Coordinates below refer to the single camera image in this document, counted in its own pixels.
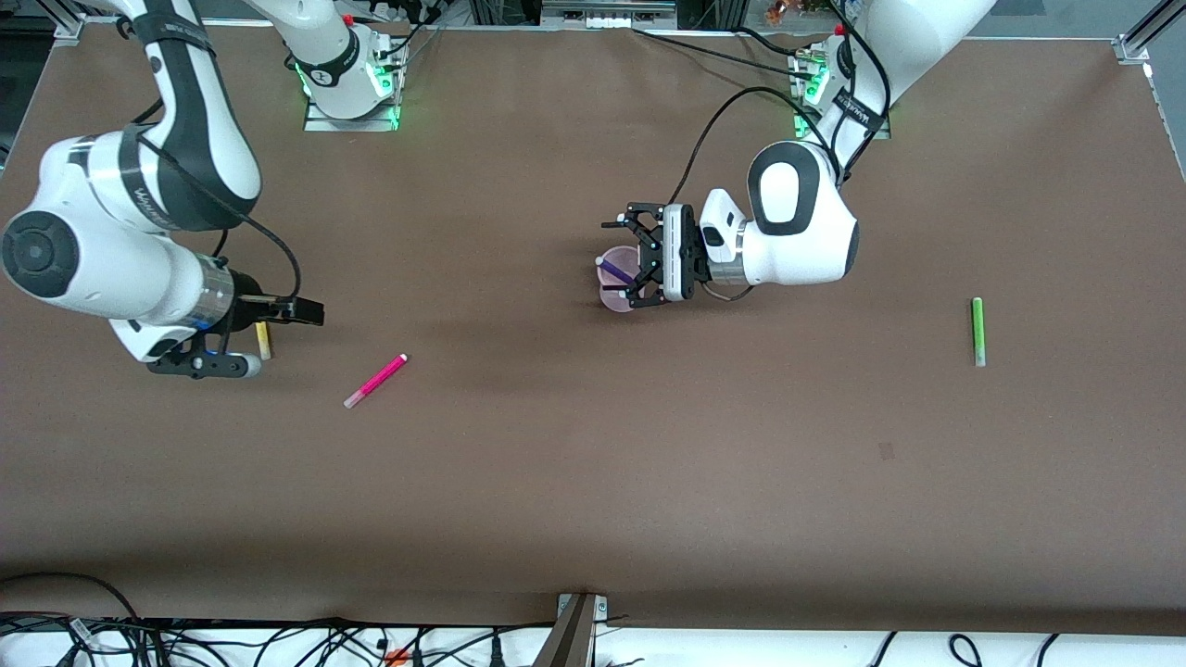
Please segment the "purple marker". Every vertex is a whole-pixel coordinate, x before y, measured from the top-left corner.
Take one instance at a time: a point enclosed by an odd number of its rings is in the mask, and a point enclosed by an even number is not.
[[[630,275],[625,271],[621,271],[620,268],[618,268],[618,267],[613,266],[612,263],[605,261],[605,258],[598,258],[594,261],[594,263],[597,263],[597,266],[599,268],[604,269],[606,273],[608,273],[610,275],[617,278],[618,280],[621,280],[626,285],[630,285],[631,282],[635,281],[635,277],[633,275]]]

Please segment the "white robotic arm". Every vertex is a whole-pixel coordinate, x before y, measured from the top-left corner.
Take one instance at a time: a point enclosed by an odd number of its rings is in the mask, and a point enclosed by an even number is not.
[[[393,47],[389,36],[347,25],[333,0],[246,1],[280,32],[306,91],[327,116],[356,119],[394,94],[393,71],[402,66],[406,44]]]
[[[822,47],[828,52],[831,87],[827,97],[815,100],[823,112],[818,134],[766,146],[750,165],[752,216],[716,189],[709,192],[699,224],[687,204],[633,203],[617,222],[602,225],[626,227],[639,237],[642,271],[624,288],[631,305],[686,300],[696,282],[710,280],[754,286],[843,278],[860,239],[856,218],[840,196],[848,167],[884,121],[884,110],[948,55],[993,4],[867,2],[855,26],[867,49],[859,40],[849,52],[847,42],[837,38]],[[879,64],[888,82],[888,101]],[[649,214],[658,224],[648,229],[639,214]],[[662,288],[642,298],[651,281]]]
[[[231,331],[257,320],[321,324],[323,309],[262,294],[250,277],[170,237],[237,227],[260,195],[206,32],[191,0],[93,4],[132,21],[164,117],[50,147],[32,203],[4,230],[5,273],[43,301],[110,319],[154,373],[253,375],[257,358],[225,351]],[[208,332],[223,336],[218,354],[206,354]]]

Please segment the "cable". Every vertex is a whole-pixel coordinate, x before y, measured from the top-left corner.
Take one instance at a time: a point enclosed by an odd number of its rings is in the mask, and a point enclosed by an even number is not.
[[[4,579],[0,579],[0,586],[12,584],[13,582],[21,582],[25,579],[75,579],[95,584],[106,590],[107,592],[111,593],[111,596],[116,601],[119,601],[120,605],[128,612],[128,616],[132,617],[133,621],[136,622],[140,621],[140,615],[136,614],[136,610],[132,606],[132,603],[128,601],[128,598],[125,597],[125,595],[120,592],[119,589],[113,586],[110,583],[100,579],[98,577],[93,577],[90,574],[79,574],[77,572],[60,572],[60,571],[26,572],[23,574],[13,574],[12,577],[5,577]],[[65,625],[66,625],[66,631],[69,631],[70,635],[74,637],[75,636],[74,629],[69,627],[69,623],[66,623]],[[139,641],[134,643],[139,644],[136,648],[136,653],[140,656],[141,663],[148,665],[148,641],[146,636],[149,635],[149,633],[142,633],[142,634],[145,636],[139,637]],[[152,637],[153,637],[153,643],[155,646],[158,663],[162,667],[168,667],[170,662],[168,658],[165,655],[161,647],[160,633],[152,633]],[[85,646],[85,642],[83,642],[78,637],[76,637],[75,641],[76,646],[79,646],[84,653],[90,655],[90,652]],[[94,662],[93,656],[90,658],[90,660],[91,662]]]
[[[732,297],[726,297],[725,294],[721,294],[720,292],[716,292],[715,290],[713,290],[712,287],[709,287],[707,281],[701,282],[700,285],[704,288],[704,292],[708,292],[709,297],[712,297],[712,298],[714,298],[716,300],[720,300],[720,301],[725,301],[727,304],[732,304],[733,301],[740,301],[741,299],[744,299],[746,297],[746,294],[748,294],[750,292],[753,292],[753,285],[751,285],[751,286],[746,287],[745,290],[741,290],[741,292],[738,293],[738,294],[733,294]]]
[[[957,641],[963,641],[964,643],[968,644],[968,648],[971,649],[971,655],[975,662],[967,660],[963,655],[959,654],[959,650],[956,648]],[[961,635],[956,633],[950,637],[948,637],[948,650],[951,652],[951,658],[958,660],[959,663],[964,665],[964,667],[984,667],[984,663],[980,660],[980,652],[976,650],[976,643],[973,642],[968,635]]]
[[[287,298],[289,299],[296,298],[296,296],[300,293],[300,284],[301,284],[300,262],[296,260],[296,255],[292,252],[292,248],[288,247],[288,243],[285,243],[283,240],[280,239],[280,236],[276,236],[270,229],[263,227],[262,224],[253,220],[251,216],[244,212],[240,212],[237,209],[235,209],[227,202],[223,202],[217,195],[211,192],[210,189],[206,188],[204,183],[202,183],[196,176],[190,173],[189,170],[181,166],[181,164],[177,161],[177,158],[170,155],[162,148],[159,148],[157,145],[154,145],[152,141],[148,141],[144,134],[136,134],[136,141],[146,146],[153,153],[157,153],[157,157],[165,160],[165,163],[167,163],[168,166],[173,167],[173,170],[177,171],[177,173],[179,173],[181,178],[185,179],[185,182],[187,182],[199,192],[209,197],[211,202],[218,204],[219,208],[234,215],[242,222],[246,222],[256,231],[264,235],[269,241],[275,243],[276,247],[279,247],[285,253],[285,256],[288,258],[288,263],[291,263],[293,267],[293,291],[288,293]]]
[[[91,584],[95,584],[96,586],[101,586],[103,590],[111,593],[111,597],[114,597],[120,602],[120,606],[122,606],[123,610],[128,612],[128,616],[138,621],[140,620],[140,615],[136,614],[136,610],[132,608],[132,603],[128,602],[128,598],[125,597],[119,589],[104,582],[103,579],[100,579],[98,577],[91,577],[90,574],[78,574],[76,572],[51,572],[51,571],[25,572],[24,574],[13,574],[12,577],[5,577],[4,579],[0,579],[0,586],[6,586],[13,582],[21,582],[25,579],[78,579],[81,582],[89,582]]]
[[[142,123],[144,121],[146,121],[149,117],[152,117],[152,115],[155,114],[157,112],[159,112],[161,109],[161,107],[164,107],[164,106],[165,106],[165,101],[161,100],[160,97],[157,97],[157,101],[153,102],[152,106],[149,106],[147,109],[140,112],[140,115],[138,115],[136,117],[132,119],[132,125],[140,125],[140,123]]]
[[[1053,635],[1046,637],[1046,641],[1041,642],[1041,648],[1038,649],[1038,662],[1034,663],[1034,667],[1042,667],[1046,662],[1046,652],[1050,649],[1050,644],[1054,643],[1054,640],[1057,639],[1058,633],[1054,633]]]
[[[713,117],[708,120],[708,125],[704,126],[703,132],[700,133],[700,139],[696,140],[696,145],[691,150],[691,157],[688,158],[688,165],[683,170],[683,177],[680,178],[680,184],[675,186],[675,192],[671,193],[671,198],[668,201],[668,205],[675,203],[676,198],[680,196],[680,191],[683,190],[684,183],[688,182],[688,176],[691,173],[691,166],[696,163],[696,154],[700,153],[700,147],[701,145],[703,145],[704,139],[708,136],[708,132],[713,129],[713,125],[716,123],[716,119],[721,117],[721,114],[725,113],[725,109],[728,109],[729,106],[733,104],[733,102],[737,102],[741,97],[750,95],[752,93],[769,93],[778,97],[783,102],[786,102],[786,104],[792,109],[795,109],[795,113],[799,114],[799,116],[808,123],[808,127],[810,127],[811,132],[815,133],[817,138],[820,138],[820,141],[821,142],[824,141],[823,134],[820,133],[820,127],[816,126],[814,120],[808,117],[806,113],[803,110],[803,107],[801,107],[789,96],[786,96],[786,94],[783,93],[782,90],[776,90],[766,85],[754,85],[751,88],[742,88],[741,90],[734,93],[732,97],[726,100],[725,103],[721,104],[719,109],[716,109],[716,113],[713,114]],[[822,146],[822,148],[828,153],[828,160],[829,163],[831,163],[833,169],[836,170],[835,173],[839,174],[840,160],[836,159],[836,153],[834,153],[831,148],[829,148],[825,144]]]
[[[433,2],[432,7],[428,7],[428,14],[427,15],[429,17],[429,20],[421,21],[421,23],[416,24],[415,27],[412,28],[412,32],[408,33],[408,37],[404,37],[403,42],[401,42],[398,46],[393,46],[393,47],[388,49],[387,51],[380,51],[378,57],[380,58],[385,58],[385,57],[390,56],[391,53],[395,53],[400,49],[403,49],[408,44],[412,44],[412,38],[415,37],[417,32],[420,32],[420,28],[422,28],[426,25],[435,21],[436,18],[440,15],[440,14],[438,14],[436,17],[432,17],[432,11],[435,9],[435,8],[438,8],[440,6],[441,1],[442,0],[436,0],[435,2]]]
[[[848,12],[848,0],[841,0],[840,9],[841,9],[842,15],[844,18],[848,18],[848,13],[847,13]],[[853,45],[852,45],[852,37],[849,37],[848,31],[844,31],[844,49],[848,50],[849,56],[852,56],[852,53],[853,53]],[[846,89],[848,90],[849,94],[853,94],[853,93],[856,91],[855,83],[856,83],[856,63],[853,62],[852,75],[850,75],[848,85],[846,87]],[[844,120],[846,120],[844,116],[841,116],[840,120],[836,122],[836,127],[831,128],[831,142],[828,144],[828,145],[831,146],[833,152],[836,151],[836,141],[840,139],[840,128],[843,127]],[[852,163],[852,155],[849,155],[849,163]],[[852,176],[852,173],[848,171],[848,165],[846,164],[844,165],[844,173],[836,174],[836,189],[840,190],[841,188],[843,188],[844,183],[848,182],[848,179],[849,179],[850,176]]]
[[[750,27],[746,27],[744,25],[739,25],[738,27],[731,28],[729,32],[734,32],[734,33],[738,33],[738,34],[748,34],[750,37],[757,39],[758,44],[761,44],[766,49],[770,49],[771,51],[773,51],[776,53],[779,53],[782,56],[786,56],[786,57],[795,56],[795,51],[791,51],[790,49],[783,49],[778,44],[774,44],[773,42],[766,39],[761,34],[759,34],[758,31],[755,31],[753,28],[750,28]]]
[[[869,662],[869,667],[881,667],[881,661],[885,660],[886,652],[890,650],[890,643],[894,637],[898,636],[898,630],[894,630],[886,635],[886,639],[881,642],[881,648],[878,650],[878,656]]]
[[[230,236],[230,229],[223,229],[222,234],[218,236],[218,244],[215,246],[215,252],[210,253],[211,258],[217,258],[222,254],[223,246],[227,244],[227,237]]]
[[[327,622],[327,620],[320,618],[320,620],[317,620],[317,621],[306,621],[304,623],[293,623],[292,625],[288,625],[286,628],[280,628],[279,630],[276,630],[275,633],[273,633],[273,635],[270,637],[268,637],[267,640],[264,640],[264,642],[260,646],[260,650],[259,650],[259,653],[255,654],[255,661],[251,662],[251,667],[260,667],[260,661],[263,660],[263,654],[268,650],[268,647],[272,646],[274,642],[295,637],[296,635],[304,633],[305,630],[317,629],[317,628],[321,627],[326,622]],[[287,637],[282,636],[285,633],[287,633],[287,631],[289,631],[289,630],[292,630],[294,628],[300,628],[300,629],[296,633],[293,633],[292,635],[288,635]]]
[[[321,654],[321,661],[317,662],[317,665],[324,665],[324,660],[326,658],[329,658],[330,643],[339,634],[344,634],[344,633],[340,629],[329,628],[329,633],[327,633],[326,637],[324,640],[321,640],[320,642],[318,642],[317,644],[314,644],[313,648],[308,649],[308,653],[306,653],[300,660],[298,660],[296,665],[294,667],[301,667],[301,665],[304,665],[306,660],[308,660],[310,658],[312,658],[313,654],[317,653],[318,650],[323,650],[325,653]]]
[[[416,46],[416,50],[413,51],[410,56],[408,56],[408,59],[404,61],[403,66],[407,68],[408,65],[410,65],[412,61],[415,61],[416,56],[419,56],[421,51],[423,51],[425,49],[427,49],[428,45],[432,44],[434,39],[436,39],[438,37],[440,37],[440,34],[442,32],[445,32],[442,28],[434,30],[432,37],[429,37],[428,40],[425,42],[423,44],[421,44],[420,46]]]
[[[828,6],[831,7],[831,11],[836,12],[836,15],[840,18],[840,24],[844,26],[846,38],[848,36],[852,36],[852,38],[856,40],[856,44],[865,50],[865,55],[869,57],[869,61],[873,63],[873,68],[878,70],[878,76],[881,77],[881,85],[885,89],[885,103],[881,107],[881,117],[882,119],[888,117],[890,76],[886,74],[886,69],[881,65],[881,59],[878,58],[876,53],[873,52],[873,49],[869,47],[869,43],[866,42],[863,37],[861,37],[861,33],[856,31],[856,27],[853,26],[853,21],[848,20],[848,14],[841,11],[841,8],[836,6],[835,0],[827,0],[827,2]],[[856,89],[855,71],[853,72],[853,77],[854,77],[853,89],[855,90]],[[865,139],[861,141],[861,145],[857,146],[856,151],[848,158],[848,161],[844,164],[844,172],[843,172],[844,174],[847,174],[853,169],[853,165],[856,164],[856,160],[861,159],[861,155],[865,154],[865,150],[868,148],[869,144],[873,141],[874,135],[876,135],[876,132],[869,132],[868,129],[865,131]]]
[[[408,43],[412,42],[412,38],[415,37],[417,32],[420,32],[420,28],[425,27],[426,25],[428,25],[428,24],[422,24],[422,23],[421,24],[416,24],[415,27],[412,28],[412,32],[409,32],[408,36],[403,38],[403,42],[401,42],[398,46],[391,46],[387,51],[380,51],[378,52],[380,59],[385,58],[385,57],[390,56],[391,53],[395,53],[400,49],[403,49],[404,46],[407,46]]]
[[[761,70],[769,70],[769,71],[772,71],[772,72],[778,72],[778,74],[780,74],[783,76],[790,76],[792,78],[802,78],[804,81],[811,78],[811,75],[809,75],[806,72],[797,72],[797,71],[791,71],[791,70],[783,69],[783,68],[776,68],[776,66],[772,66],[772,65],[766,65],[766,64],[763,64],[763,63],[755,63],[753,61],[747,61],[745,58],[739,58],[737,56],[729,56],[728,53],[721,53],[720,51],[713,51],[712,49],[704,49],[703,46],[696,46],[695,44],[686,44],[683,42],[676,42],[675,39],[670,39],[668,37],[663,37],[661,34],[651,34],[651,33],[649,33],[649,32],[646,32],[644,30],[638,30],[637,27],[632,27],[630,30],[633,31],[633,32],[637,32],[638,34],[648,37],[650,39],[656,39],[658,42],[663,42],[663,43],[671,44],[671,45],[675,45],[675,46],[681,46],[683,49],[690,49],[693,51],[699,51],[701,53],[707,53],[709,56],[716,56],[718,58],[723,58],[726,61],[733,61],[734,63],[741,63],[742,65],[750,65],[752,68],[758,68],[758,69],[761,69]]]
[[[523,630],[525,628],[550,628],[551,625],[554,625],[554,623],[551,621],[544,621],[542,623],[524,623],[522,625],[510,625],[510,627],[506,627],[506,628],[498,628],[497,630],[486,633],[485,635],[482,635],[480,637],[478,637],[476,640],[470,640],[470,641],[463,643],[461,646],[459,646],[459,647],[457,647],[457,648],[454,648],[452,650],[446,652],[445,655],[438,658],[436,660],[433,660],[426,667],[435,667],[436,665],[440,665],[442,661],[448,660],[449,658],[453,658],[454,655],[457,655],[458,653],[461,653],[463,650],[470,648],[471,646],[473,646],[476,643],[482,643],[482,642],[484,642],[484,641],[493,637],[495,635],[503,635],[503,634],[506,634],[506,633],[512,633],[515,630]]]
[[[691,24],[691,27],[689,30],[696,30],[701,25],[703,25],[704,24],[704,19],[708,18],[708,14],[713,13],[713,9],[716,8],[718,2],[720,2],[720,1],[721,0],[713,0],[712,5],[709,5],[708,7],[704,7],[704,13],[700,14],[700,19],[697,19],[696,23]]]

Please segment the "orange object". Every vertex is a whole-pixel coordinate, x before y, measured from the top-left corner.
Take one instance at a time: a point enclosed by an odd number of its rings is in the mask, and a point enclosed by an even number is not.
[[[383,663],[387,667],[401,667],[402,665],[407,665],[408,660],[408,652],[402,648],[400,650],[390,650],[383,656]]]
[[[783,14],[785,14],[786,9],[790,8],[790,0],[776,0],[774,4],[766,9],[766,23],[770,25],[778,25],[783,23]]]

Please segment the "pink cup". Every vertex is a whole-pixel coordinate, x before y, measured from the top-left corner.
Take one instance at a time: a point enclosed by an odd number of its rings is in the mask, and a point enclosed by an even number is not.
[[[638,273],[638,246],[617,246],[606,250],[601,259],[612,263],[613,266],[625,271],[630,275]],[[605,271],[601,267],[597,268],[597,280],[601,286],[623,286],[625,282],[618,279],[618,277]],[[612,310],[613,312],[630,312],[630,299],[621,294],[619,291],[614,290],[600,290],[601,303],[605,307]]]

